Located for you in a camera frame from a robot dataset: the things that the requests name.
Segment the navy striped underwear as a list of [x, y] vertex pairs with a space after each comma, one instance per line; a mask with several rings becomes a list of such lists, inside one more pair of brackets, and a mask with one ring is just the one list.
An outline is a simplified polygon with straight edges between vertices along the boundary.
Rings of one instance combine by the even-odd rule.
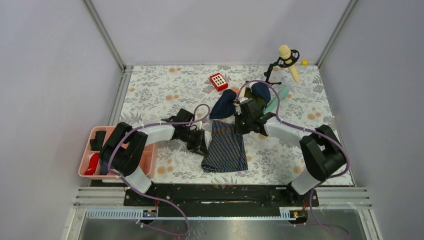
[[209, 154], [201, 162], [205, 173], [232, 173], [248, 170], [243, 136], [235, 125], [218, 120], [212, 122]]

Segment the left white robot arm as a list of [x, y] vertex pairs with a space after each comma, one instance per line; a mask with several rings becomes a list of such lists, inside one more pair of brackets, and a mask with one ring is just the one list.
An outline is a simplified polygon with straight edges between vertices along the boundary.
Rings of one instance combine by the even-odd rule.
[[99, 152], [99, 159], [110, 173], [120, 178], [136, 192], [136, 199], [144, 206], [152, 204], [155, 192], [152, 181], [140, 167], [146, 146], [170, 140], [186, 143], [189, 152], [204, 157], [209, 155], [205, 131], [195, 124], [195, 115], [181, 108], [176, 115], [144, 127], [118, 123]]

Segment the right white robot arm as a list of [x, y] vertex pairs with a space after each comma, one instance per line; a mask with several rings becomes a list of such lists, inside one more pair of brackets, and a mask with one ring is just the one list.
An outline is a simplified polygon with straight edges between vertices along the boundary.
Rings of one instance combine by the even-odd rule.
[[252, 98], [235, 103], [235, 132], [259, 133], [290, 143], [301, 150], [306, 169], [289, 184], [287, 201], [301, 205], [311, 189], [326, 181], [348, 163], [343, 147], [328, 125], [315, 129], [283, 121], [273, 112], [264, 113]]

